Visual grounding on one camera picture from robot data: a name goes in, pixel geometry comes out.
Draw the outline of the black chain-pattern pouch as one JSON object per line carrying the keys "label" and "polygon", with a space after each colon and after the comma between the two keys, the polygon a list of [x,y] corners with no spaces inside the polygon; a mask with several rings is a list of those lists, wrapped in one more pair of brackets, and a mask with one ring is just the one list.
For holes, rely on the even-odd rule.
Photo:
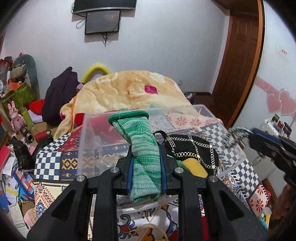
{"label": "black chain-pattern pouch", "polygon": [[170,156],[178,161],[194,158],[207,174],[216,176],[219,157],[213,145],[207,140],[192,135],[167,134],[164,131],[156,131],[155,134],[163,137],[162,145]]}

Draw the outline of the green knitted glove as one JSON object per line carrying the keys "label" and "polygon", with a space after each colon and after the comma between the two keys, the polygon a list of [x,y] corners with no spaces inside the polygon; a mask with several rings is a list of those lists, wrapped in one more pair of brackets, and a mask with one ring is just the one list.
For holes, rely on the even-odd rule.
{"label": "green knitted glove", "polygon": [[161,195],[161,158],[158,143],[143,110],[116,113],[108,122],[131,145],[133,161],[130,200],[141,202]]}

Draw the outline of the green yellow sponge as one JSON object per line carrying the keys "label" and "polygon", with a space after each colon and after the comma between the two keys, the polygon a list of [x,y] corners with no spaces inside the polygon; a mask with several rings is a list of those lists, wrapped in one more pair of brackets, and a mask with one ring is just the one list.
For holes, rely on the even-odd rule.
{"label": "green yellow sponge", "polygon": [[179,167],[191,172],[194,176],[207,178],[208,173],[204,167],[194,158],[187,158],[184,161],[177,160]]}

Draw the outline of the red felt cloth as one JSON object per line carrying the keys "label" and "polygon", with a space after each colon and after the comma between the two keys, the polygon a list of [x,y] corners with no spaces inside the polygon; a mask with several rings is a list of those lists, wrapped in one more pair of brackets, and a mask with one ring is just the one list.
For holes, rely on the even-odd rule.
{"label": "red felt cloth", "polygon": [[[209,232],[208,232],[206,216],[202,216],[201,220],[202,220],[204,240],[209,240]],[[168,239],[169,241],[178,241],[178,229],[174,230],[173,233],[168,236]]]}

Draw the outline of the clear plastic storage box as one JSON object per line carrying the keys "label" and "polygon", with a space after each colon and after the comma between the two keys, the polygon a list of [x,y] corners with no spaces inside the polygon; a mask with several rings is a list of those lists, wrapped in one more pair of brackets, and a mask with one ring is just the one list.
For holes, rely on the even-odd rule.
{"label": "clear plastic storage box", "polygon": [[201,104],[88,113],[82,123],[77,172],[96,177],[131,155],[132,178],[128,194],[117,196],[118,207],[149,208],[169,200],[161,197],[159,145],[166,144],[177,160],[193,157],[208,174],[221,177],[246,160],[239,146],[224,146],[225,134],[222,122]]}

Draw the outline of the brown wooden door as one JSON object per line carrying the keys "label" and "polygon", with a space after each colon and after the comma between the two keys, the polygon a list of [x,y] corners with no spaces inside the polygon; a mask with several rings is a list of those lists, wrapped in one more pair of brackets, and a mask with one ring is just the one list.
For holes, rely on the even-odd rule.
{"label": "brown wooden door", "polygon": [[229,10],[227,40],[212,92],[214,114],[226,128],[237,120],[254,83],[264,41],[262,1],[217,1]]}

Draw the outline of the patterned patchwork tablecloth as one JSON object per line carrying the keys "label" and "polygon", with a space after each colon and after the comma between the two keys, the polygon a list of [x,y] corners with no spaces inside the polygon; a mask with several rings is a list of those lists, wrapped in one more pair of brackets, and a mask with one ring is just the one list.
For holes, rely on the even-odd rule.
{"label": "patterned patchwork tablecloth", "polygon": [[[239,147],[227,149],[222,122],[202,105],[151,108],[149,123],[159,142],[160,131],[205,139],[218,154],[215,164],[220,180],[256,217],[262,217],[270,193]],[[42,214],[77,175],[100,175],[125,157],[129,144],[108,122],[109,113],[82,114],[77,130],[56,139],[36,158],[36,215]],[[163,196],[157,200],[130,202],[117,198],[117,226],[120,240],[177,240],[178,199]]]}

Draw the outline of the pink bunny plush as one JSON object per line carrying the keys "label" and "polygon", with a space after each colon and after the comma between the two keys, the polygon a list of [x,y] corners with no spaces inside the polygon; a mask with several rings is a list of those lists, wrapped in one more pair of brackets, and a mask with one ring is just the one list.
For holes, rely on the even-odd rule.
{"label": "pink bunny plush", "polygon": [[15,106],[15,102],[12,100],[8,103],[9,117],[11,119],[11,127],[14,132],[18,133],[21,127],[26,126],[26,122],[21,114],[19,114],[18,109]]}

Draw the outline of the yellow fleece blanket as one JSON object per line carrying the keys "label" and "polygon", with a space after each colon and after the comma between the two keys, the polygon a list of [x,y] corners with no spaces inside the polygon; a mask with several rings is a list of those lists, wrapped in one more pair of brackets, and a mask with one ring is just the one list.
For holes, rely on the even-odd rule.
{"label": "yellow fleece blanket", "polygon": [[190,105],[174,80],[149,71],[121,71],[85,84],[60,109],[64,118],[54,135],[58,139],[71,132],[78,113],[105,113],[121,109],[145,109]]}

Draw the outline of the dark purple jacket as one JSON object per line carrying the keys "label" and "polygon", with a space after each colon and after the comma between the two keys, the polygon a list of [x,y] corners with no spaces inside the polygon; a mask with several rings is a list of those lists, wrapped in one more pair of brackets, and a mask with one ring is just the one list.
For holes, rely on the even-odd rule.
{"label": "dark purple jacket", "polygon": [[50,126],[61,123],[60,109],[77,94],[78,84],[78,74],[72,67],[68,67],[51,81],[42,106],[43,122]]}

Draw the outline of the green cardboard box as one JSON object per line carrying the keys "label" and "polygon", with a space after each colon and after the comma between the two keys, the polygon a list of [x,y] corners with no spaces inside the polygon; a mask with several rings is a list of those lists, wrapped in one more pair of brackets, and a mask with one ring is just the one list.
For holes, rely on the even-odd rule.
{"label": "green cardboard box", "polygon": [[23,106],[37,99],[37,94],[33,88],[20,82],[12,82],[8,86],[3,86],[1,89],[1,118],[7,119],[9,117],[8,103],[14,101],[15,107],[21,110]]}

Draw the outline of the yellow fuzzy hoop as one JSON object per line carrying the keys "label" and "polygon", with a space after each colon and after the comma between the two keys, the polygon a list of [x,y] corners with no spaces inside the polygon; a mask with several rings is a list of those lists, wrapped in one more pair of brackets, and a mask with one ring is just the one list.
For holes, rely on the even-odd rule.
{"label": "yellow fuzzy hoop", "polygon": [[86,84],[91,78],[97,74],[101,75],[109,75],[111,74],[111,70],[107,68],[104,64],[95,63],[91,65],[83,75],[82,79],[79,80],[80,83]]}

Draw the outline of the small black wall monitor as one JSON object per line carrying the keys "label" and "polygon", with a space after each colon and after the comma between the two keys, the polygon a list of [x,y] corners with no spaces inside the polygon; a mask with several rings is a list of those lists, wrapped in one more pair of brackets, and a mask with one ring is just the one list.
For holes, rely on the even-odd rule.
{"label": "small black wall monitor", "polygon": [[121,11],[92,11],[86,14],[85,35],[119,32]]}

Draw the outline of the wall-mounted black television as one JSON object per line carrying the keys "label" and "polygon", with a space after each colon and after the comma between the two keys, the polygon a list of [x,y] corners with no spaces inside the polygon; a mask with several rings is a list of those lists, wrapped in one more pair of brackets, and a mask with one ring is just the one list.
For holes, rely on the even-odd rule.
{"label": "wall-mounted black television", "polygon": [[137,0],[75,0],[73,13],[84,13],[88,11],[131,9],[134,10]]}

